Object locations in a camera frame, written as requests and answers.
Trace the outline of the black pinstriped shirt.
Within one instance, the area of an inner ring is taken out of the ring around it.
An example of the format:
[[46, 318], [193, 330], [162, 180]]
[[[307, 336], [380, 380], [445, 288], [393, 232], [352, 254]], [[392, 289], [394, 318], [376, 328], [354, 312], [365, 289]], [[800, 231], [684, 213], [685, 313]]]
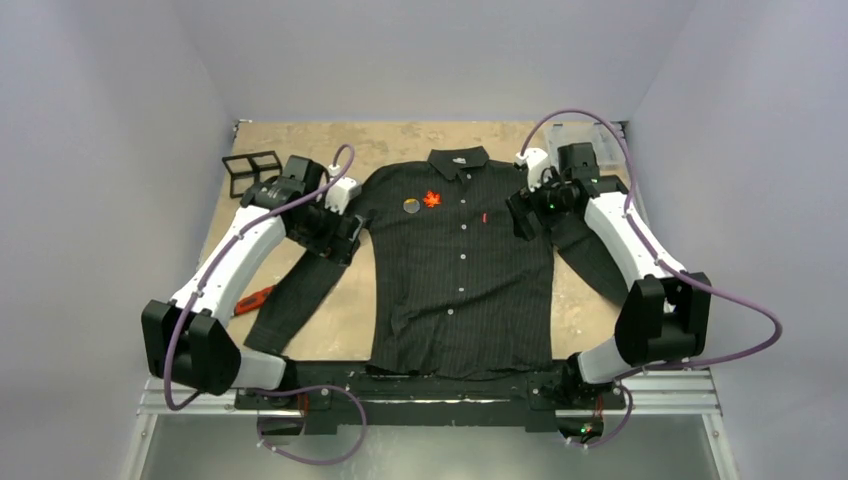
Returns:
[[[368, 367], [388, 374], [489, 380], [553, 361], [554, 261], [622, 305], [628, 287], [600, 240], [574, 218], [525, 241], [506, 199], [526, 183], [482, 147], [434, 150], [387, 165], [350, 211], [369, 221], [376, 270], [375, 333]], [[427, 208], [432, 190], [442, 204]], [[403, 202], [416, 198], [418, 213]]]

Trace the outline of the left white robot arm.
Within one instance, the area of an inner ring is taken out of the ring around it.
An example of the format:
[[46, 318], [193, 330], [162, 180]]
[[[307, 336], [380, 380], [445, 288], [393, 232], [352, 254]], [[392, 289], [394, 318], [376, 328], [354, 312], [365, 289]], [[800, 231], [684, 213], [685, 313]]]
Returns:
[[365, 217], [349, 209], [362, 190], [347, 174], [351, 165], [292, 155], [271, 165], [273, 176], [239, 194], [230, 227], [197, 272], [170, 299], [151, 300], [141, 313], [151, 375], [213, 395], [259, 389], [275, 409], [295, 402], [298, 382], [284, 373], [285, 359], [241, 349], [227, 326], [259, 267], [283, 241], [336, 265], [350, 263], [366, 226]]

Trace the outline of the round silver brooch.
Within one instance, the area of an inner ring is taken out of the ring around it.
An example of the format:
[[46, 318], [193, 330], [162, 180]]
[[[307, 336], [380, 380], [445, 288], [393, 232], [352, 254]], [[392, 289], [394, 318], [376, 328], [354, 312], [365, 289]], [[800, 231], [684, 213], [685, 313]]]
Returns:
[[408, 214], [418, 213], [421, 209], [421, 203], [416, 198], [408, 198], [403, 202], [403, 210]]

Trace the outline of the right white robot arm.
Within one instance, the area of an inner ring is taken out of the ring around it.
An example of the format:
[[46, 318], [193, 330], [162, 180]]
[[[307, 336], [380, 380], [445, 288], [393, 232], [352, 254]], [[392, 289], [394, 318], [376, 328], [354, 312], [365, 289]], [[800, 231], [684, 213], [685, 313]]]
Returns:
[[597, 237], [629, 292], [612, 337], [571, 355], [550, 399], [584, 407], [636, 368], [700, 355], [705, 347], [711, 296], [677, 279], [683, 265], [668, 256], [639, 213], [627, 205], [619, 177], [603, 176], [589, 143], [566, 145], [557, 161], [540, 148], [516, 155], [526, 186], [506, 201], [516, 236], [532, 240], [538, 227], [574, 218]]

